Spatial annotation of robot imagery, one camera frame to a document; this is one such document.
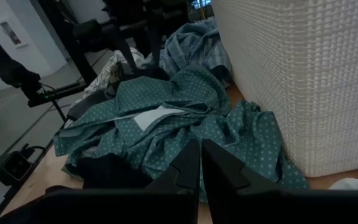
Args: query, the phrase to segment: black metal stand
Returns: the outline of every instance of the black metal stand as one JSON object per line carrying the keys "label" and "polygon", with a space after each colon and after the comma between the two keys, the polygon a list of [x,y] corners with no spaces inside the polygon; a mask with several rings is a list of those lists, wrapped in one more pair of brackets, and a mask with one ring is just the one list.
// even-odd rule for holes
{"label": "black metal stand", "polygon": [[67,119],[65,114],[63,113],[62,109],[60,108],[60,106],[57,104],[56,100],[52,100],[53,105],[55,106],[56,110],[59,112],[60,117],[62,118],[62,120],[66,123]]}

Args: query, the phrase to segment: clothing pile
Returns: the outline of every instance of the clothing pile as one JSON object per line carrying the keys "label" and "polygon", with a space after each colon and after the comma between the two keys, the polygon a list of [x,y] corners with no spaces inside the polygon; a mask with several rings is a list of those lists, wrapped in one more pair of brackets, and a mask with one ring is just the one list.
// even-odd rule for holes
{"label": "clothing pile", "polygon": [[[211,24],[214,21],[184,25],[167,40],[159,65],[169,79],[145,75],[120,82],[114,98],[92,106],[55,135],[56,155],[69,154],[68,173],[86,182],[84,172],[92,176],[89,164],[118,161],[137,172],[131,176],[139,177],[144,185],[147,178],[163,173],[189,140],[211,139],[269,180],[289,188],[308,188],[282,151],[274,114],[246,101],[231,110],[223,85],[230,80],[227,55],[217,31],[202,32],[211,29]],[[186,33],[191,27],[205,29]],[[123,172],[118,166],[107,167],[110,176]],[[98,175],[103,172],[95,170]],[[206,201],[202,172],[200,189],[200,200]]]}

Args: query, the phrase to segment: white woven basket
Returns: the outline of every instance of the white woven basket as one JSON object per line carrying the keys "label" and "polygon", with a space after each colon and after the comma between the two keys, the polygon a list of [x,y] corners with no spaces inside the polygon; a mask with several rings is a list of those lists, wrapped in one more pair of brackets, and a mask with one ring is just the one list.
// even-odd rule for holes
{"label": "white woven basket", "polygon": [[358,0],[215,0],[234,79],[308,177],[358,169]]}

